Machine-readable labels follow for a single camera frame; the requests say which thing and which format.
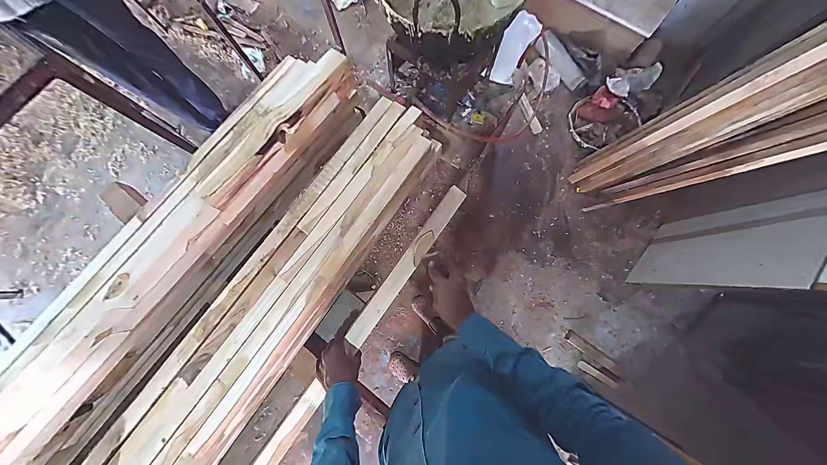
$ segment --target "blue shirt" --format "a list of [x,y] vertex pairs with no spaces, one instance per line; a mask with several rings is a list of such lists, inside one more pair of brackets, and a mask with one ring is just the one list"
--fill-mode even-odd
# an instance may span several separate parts
[[[350,382],[324,400],[313,465],[357,465]],[[583,465],[685,465],[569,372],[478,314],[396,396],[380,441],[383,465],[562,464],[548,436]]]

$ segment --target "foot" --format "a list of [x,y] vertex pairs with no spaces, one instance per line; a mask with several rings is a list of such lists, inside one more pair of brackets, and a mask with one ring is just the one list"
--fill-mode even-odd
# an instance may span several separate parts
[[430,329],[433,329],[433,319],[437,314],[433,311],[430,299],[425,294],[416,295],[411,300],[411,309]]
[[415,380],[419,374],[419,364],[416,360],[413,360],[398,350],[390,354],[388,368],[390,372],[396,376],[396,379],[403,383]]

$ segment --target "metal frame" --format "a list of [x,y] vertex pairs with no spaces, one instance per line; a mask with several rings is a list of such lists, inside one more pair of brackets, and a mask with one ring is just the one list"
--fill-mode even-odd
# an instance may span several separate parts
[[55,79],[60,79],[89,97],[145,127],[165,141],[194,153],[198,147],[178,134],[166,121],[130,100],[101,79],[54,51],[41,50],[42,57],[0,93],[0,127],[12,120],[34,97]]

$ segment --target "red object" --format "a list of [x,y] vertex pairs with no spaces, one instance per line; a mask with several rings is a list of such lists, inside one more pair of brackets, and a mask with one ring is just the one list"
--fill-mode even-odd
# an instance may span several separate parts
[[614,108],[620,102],[620,97],[611,93],[609,88],[603,85],[591,96],[591,102],[600,108]]
[[577,117],[592,122],[612,122],[623,116],[623,107],[614,105],[612,108],[601,108],[593,102],[583,104],[577,109]]

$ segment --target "wood scrap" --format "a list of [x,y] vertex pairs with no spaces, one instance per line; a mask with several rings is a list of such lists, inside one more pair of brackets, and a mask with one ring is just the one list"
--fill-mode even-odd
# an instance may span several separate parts
[[592,362],[596,363],[599,367],[604,367],[607,370],[611,370],[614,368],[614,361],[611,358],[607,357],[606,354],[603,353],[600,349],[595,347],[594,344],[586,341],[580,334],[576,333],[574,330],[569,329],[566,331],[566,334],[563,336],[568,343],[570,343],[574,348],[583,352],[583,355],[588,357]]
[[589,373],[597,381],[602,382],[603,384],[607,385],[612,389],[617,389],[618,386],[620,386],[620,384],[618,384],[617,381],[611,379],[610,377],[606,376],[603,372],[601,372],[599,369],[593,367],[592,365],[586,362],[583,362],[582,360],[580,360],[577,363],[577,367],[580,368],[582,371]]
[[109,183],[98,197],[115,218],[124,224],[129,223],[129,220],[141,211],[141,207],[146,205],[146,198],[140,192],[118,181]]

